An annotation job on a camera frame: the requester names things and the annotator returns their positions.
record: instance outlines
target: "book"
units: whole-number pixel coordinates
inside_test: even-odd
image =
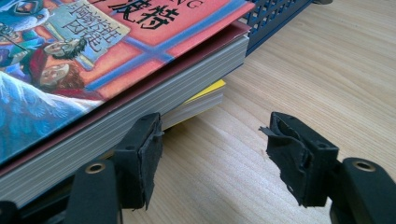
[[[162,115],[163,130],[221,104],[225,86],[225,81],[221,79],[198,92],[182,105]]]
[[[136,85],[253,6],[244,0],[2,1],[0,75],[6,86],[0,164]]]
[[[115,146],[133,123],[176,108],[240,66],[246,54],[246,25],[236,23],[81,119],[30,148],[0,169],[0,200],[24,206],[82,164]]]

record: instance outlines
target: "book cover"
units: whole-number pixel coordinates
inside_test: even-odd
[[[0,1],[0,164],[253,6],[244,0]]]

